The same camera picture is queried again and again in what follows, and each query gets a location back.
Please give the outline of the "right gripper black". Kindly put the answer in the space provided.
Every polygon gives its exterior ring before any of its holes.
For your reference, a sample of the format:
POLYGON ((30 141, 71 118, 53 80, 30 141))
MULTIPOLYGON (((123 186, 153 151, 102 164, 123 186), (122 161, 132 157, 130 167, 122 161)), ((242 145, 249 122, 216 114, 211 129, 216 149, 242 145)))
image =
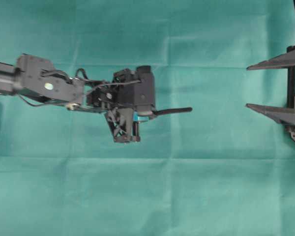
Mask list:
POLYGON ((295 142, 295 50, 276 56, 272 59, 251 65, 246 70, 282 69, 288 70, 287 78, 287 108, 263 106, 247 103, 246 107, 260 113, 276 123, 284 124, 295 142))

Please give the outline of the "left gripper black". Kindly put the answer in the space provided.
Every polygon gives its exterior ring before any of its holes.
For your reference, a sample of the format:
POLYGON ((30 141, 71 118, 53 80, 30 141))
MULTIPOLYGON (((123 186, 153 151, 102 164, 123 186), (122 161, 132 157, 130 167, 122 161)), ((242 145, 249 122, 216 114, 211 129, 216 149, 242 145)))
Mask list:
POLYGON ((128 68, 114 73, 113 80, 87 80, 90 90, 86 92, 86 111, 107 113, 104 115, 115 143, 140 142, 139 123, 133 120, 137 111, 129 98, 127 89, 138 82, 138 72, 128 68))

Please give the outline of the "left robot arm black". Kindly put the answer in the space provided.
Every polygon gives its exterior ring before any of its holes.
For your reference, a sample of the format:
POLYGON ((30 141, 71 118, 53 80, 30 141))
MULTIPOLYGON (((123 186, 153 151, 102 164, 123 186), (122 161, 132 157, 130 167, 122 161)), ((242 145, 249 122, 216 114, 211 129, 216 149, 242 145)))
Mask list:
POLYGON ((0 62, 0 95, 16 95, 32 107, 103 113, 116 143, 141 140, 134 93, 143 83, 142 68, 118 71, 109 82, 89 79, 82 68, 70 77, 50 60, 28 54, 18 57, 15 65, 0 62))

